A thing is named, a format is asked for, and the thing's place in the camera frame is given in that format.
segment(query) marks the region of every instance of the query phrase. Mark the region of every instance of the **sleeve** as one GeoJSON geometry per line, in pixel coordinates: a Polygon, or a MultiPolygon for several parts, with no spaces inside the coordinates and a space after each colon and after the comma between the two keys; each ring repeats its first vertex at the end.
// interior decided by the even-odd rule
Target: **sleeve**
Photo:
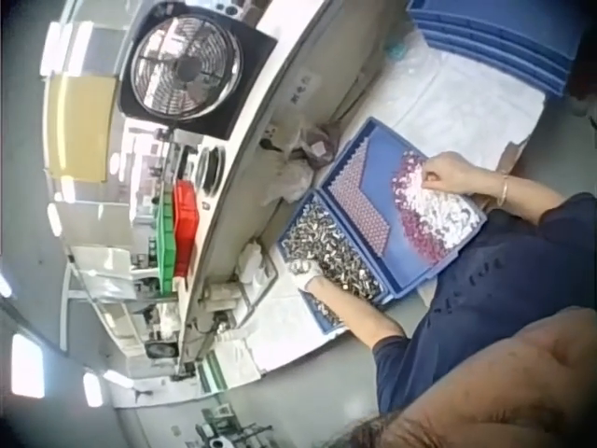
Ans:
{"type": "Polygon", "coordinates": [[[543,214],[538,231],[553,243],[596,252],[597,199],[589,193],[572,196],[543,214]]]}
{"type": "Polygon", "coordinates": [[[377,378],[377,401],[380,413],[394,408],[396,384],[402,361],[409,347],[409,338],[390,336],[373,347],[377,378]]]}

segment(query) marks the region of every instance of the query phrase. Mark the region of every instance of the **white glove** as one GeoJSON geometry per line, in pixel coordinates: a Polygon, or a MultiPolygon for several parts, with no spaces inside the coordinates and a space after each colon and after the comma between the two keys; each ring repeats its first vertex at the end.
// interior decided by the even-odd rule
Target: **white glove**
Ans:
{"type": "Polygon", "coordinates": [[[295,285],[305,292],[307,292],[307,286],[315,277],[324,275],[317,261],[311,259],[295,259],[287,266],[295,285]]]}

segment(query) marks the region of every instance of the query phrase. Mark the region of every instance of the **floor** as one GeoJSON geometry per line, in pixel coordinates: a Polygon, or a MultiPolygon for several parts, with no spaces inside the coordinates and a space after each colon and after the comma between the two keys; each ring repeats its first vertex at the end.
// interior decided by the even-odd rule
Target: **floor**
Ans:
{"type": "MultiPolygon", "coordinates": [[[[587,118],[564,103],[549,104],[516,173],[544,182],[565,195],[597,194],[597,133],[587,118]]],[[[412,332],[425,312],[413,296],[389,315],[412,332]]],[[[345,335],[320,352],[231,390],[242,423],[274,425],[282,447],[316,447],[376,412],[374,366],[367,348],[345,335]]]]}

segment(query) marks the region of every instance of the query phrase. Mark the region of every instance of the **yellow panel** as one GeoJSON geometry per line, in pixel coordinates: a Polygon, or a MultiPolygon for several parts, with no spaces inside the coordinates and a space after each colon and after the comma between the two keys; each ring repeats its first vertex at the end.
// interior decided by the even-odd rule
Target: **yellow panel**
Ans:
{"type": "Polygon", "coordinates": [[[44,146],[50,175],[104,182],[118,80],[57,75],[47,83],[44,146]]]}

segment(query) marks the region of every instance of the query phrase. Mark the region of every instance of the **blue organizer box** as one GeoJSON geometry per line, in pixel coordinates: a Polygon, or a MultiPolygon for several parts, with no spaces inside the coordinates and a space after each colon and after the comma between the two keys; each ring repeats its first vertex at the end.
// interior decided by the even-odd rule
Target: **blue organizer box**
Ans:
{"type": "Polygon", "coordinates": [[[488,47],[500,49],[505,54],[520,58],[527,63],[532,64],[536,69],[546,71],[557,79],[566,80],[568,78],[569,71],[564,67],[560,67],[545,56],[526,49],[525,47],[521,47],[520,45],[513,44],[512,42],[499,39],[495,35],[449,23],[435,21],[417,21],[416,23],[423,34],[431,31],[445,36],[461,37],[471,42],[479,42],[488,47]]]}
{"type": "Polygon", "coordinates": [[[590,16],[566,0],[411,0],[413,20],[463,26],[540,54],[572,68],[590,16]]]}
{"type": "Polygon", "coordinates": [[[434,49],[443,49],[481,61],[517,77],[541,91],[562,96],[566,88],[566,77],[558,78],[531,63],[512,56],[500,49],[475,42],[467,38],[444,35],[434,31],[423,31],[425,41],[434,49]]]}
{"type": "MultiPolygon", "coordinates": [[[[346,235],[346,238],[351,243],[351,245],[353,246],[356,253],[361,257],[361,259],[365,262],[366,266],[371,271],[371,273],[373,274],[375,279],[380,283],[382,292],[377,297],[373,298],[372,302],[380,307],[385,305],[387,303],[386,299],[388,299],[389,291],[386,287],[386,284],[383,282],[382,276],[380,275],[380,272],[377,269],[377,266],[372,261],[369,254],[366,251],[364,251],[363,248],[354,240],[354,238],[351,236],[351,234],[347,231],[343,222],[338,218],[338,216],[334,213],[334,211],[327,205],[326,201],[322,198],[321,194],[315,190],[311,190],[302,199],[302,201],[300,202],[300,204],[297,207],[297,210],[295,211],[294,215],[290,219],[290,222],[286,226],[282,236],[278,240],[278,249],[280,250],[280,253],[282,254],[282,258],[284,259],[284,261],[288,261],[288,258],[286,256],[284,248],[282,247],[281,242],[285,239],[285,237],[288,234],[288,232],[290,231],[290,229],[292,229],[292,227],[294,226],[297,219],[302,215],[302,211],[303,211],[305,205],[307,203],[310,203],[311,201],[319,201],[321,203],[322,207],[325,208],[328,212],[330,212],[330,215],[332,216],[334,221],[336,221],[339,229],[342,231],[342,233],[344,233],[346,235]]],[[[319,312],[319,310],[317,310],[317,308],[315,307],[315,305],[313,303],[313,297],[311,294],[300,291],[300,295],[307,303],[307,306],[309,307],[309,310],[311,311],[313,317],[315,318],[315,321],[317,322],[317,324],[319,325],[319,327],[321,328],[321,330],[323,331],[324,334],[328,334],[331,331],[333,331],[339,327],[339,326],[336,326],[336,327],[332,326],[331,323],[319,312]]]]}
{"type": "Polygon", "coordinates": [[[410,245],[404,234],[391,189],[392,178],[399,170],[402,156],[407,149],[420,153],[392,129],[376,119],[369,119],[341,153],[321,187],[322,196],[329,202],[330,208],[342,221],[353,239],[361,244],[364,252],[370,256],[377,271],[382,275],[382,282],[389,287],[393,299],[406,296],[423,281],[436,276],[445,269],[457,257],[460,249],[480,230],[486,219],[485,215],[471,203],[474,210],[481,216],[481,222],[476,231],[437,265],[430,265],[427,260],[423,259],[410,245]],[[368,150],[360,190],[390,226],[387,244],[381,257],[374,252],[369,242],[365,240],[363,234],[330,191],[332,182],[365,138],[368,138],[368,150]]]}

